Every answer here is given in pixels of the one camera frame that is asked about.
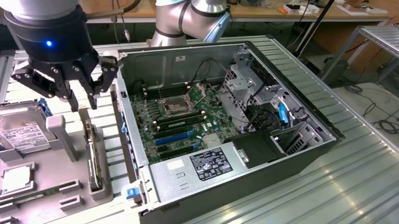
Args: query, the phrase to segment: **circuit board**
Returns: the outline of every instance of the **circuit board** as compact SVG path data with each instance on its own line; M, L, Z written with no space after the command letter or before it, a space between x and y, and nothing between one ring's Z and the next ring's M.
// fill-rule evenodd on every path
M209 85L194 85L184 95L146 100L142 95L136 94L130 96L130 100L141 141L150 164L206 149L209 144L205 143L205 139L209 139L209 136L218 138L216 142L222 143L225 138L237 135L230 117L228 117L218 102L217 93ZM168 141L168 139L178 135L156 138L161 132L158 130L160 127L154 125L154 120L173 119L173 117L177 118L193 113L200 114L201 122L182 125L185 138L158 144L162 143L164 139ZM184 148L188 150L184 153L178 153L178 149Z

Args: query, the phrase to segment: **metal workbench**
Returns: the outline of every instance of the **metal workbench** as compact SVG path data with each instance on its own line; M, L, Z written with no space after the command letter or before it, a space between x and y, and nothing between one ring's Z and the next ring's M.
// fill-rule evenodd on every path
M340 60L341 56L344 55L345 50L352 45L353 41L356 40L356 38L359 36L363 36L365 38L365 40L368 40L368 42L364 43L356 49L355 53L352 54L352 56L348 60L349 64L352 63L353 59L360 54L363 49L367 47L368 43L372 42L376 45L379 45L383 50L389 52L392 54L392 56L396 58L389 63L389 65L387 66L384 71L381 72L380 79L383 79L399 65L399 27L397 26L359 26L353 30L346 42L344 43L337 55L333 58L332 63L329 64L329 67L325 70L325 73L322 74L322 77L321 77L322 80L326 79L328 75L330 76L329 72L332 71L337 61Z
M399 156L397 148L337 99L330 89L286 52L276 40L264 36L222 38L221 42L249 40L273 62L298 90L313 102L346 139L293 177L222 206L188 223L397 223ZM97 47L98 53L116 48L145 47L124 44ZM16 59L26 58L17 53ZM88 104L78 84L70 84L78 102ZM5 101L38 96L13 80ZM49 99L53 113L62 114L66 131L80 130L81 123L69 105ZM137 223L136 208L124 203L120 190L128 183L109 93L98 98L98 109L89 111L92 122L104 130L108 165L114 199L53 223Z

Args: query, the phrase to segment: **power supply label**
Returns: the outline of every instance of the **power supply label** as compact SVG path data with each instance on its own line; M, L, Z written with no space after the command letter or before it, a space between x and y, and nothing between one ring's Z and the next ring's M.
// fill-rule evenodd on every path
M18 127L0 132L1 140L6 140L13 148L22 150L48 144L48 139L38 125Z
M189 157L198 179L205 181L232 171L221 148L212 149Z

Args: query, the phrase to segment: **motherboard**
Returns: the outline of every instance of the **motherboard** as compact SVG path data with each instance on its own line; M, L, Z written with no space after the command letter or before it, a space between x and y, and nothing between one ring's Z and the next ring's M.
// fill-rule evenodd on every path
M217 98L220 93L209 84L197 83L184 94L168 97L160 90L152 92L154 97L146 93L130 96L150 164L217 146L237 135Z

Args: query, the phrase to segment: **robotic arm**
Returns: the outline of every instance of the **robotic arm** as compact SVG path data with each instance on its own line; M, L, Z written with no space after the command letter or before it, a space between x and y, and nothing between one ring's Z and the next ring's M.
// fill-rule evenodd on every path
M185 44L185 34L214 42L229 21L225 0L156 0L150 47Z
M90 44L85 22L132 10L140 0L106 13L85 14L78 0L1 0L4 16L28 54L28 66L12 73L12 78L44 97L57 96L78 103L69 81L78 80L92 109L117 73L117 59L98 56ZM214 42L228 24L225 0L157 0L156 31L150 46L185 44L188 34ZM93 80L90 73L100 64L102 74Z

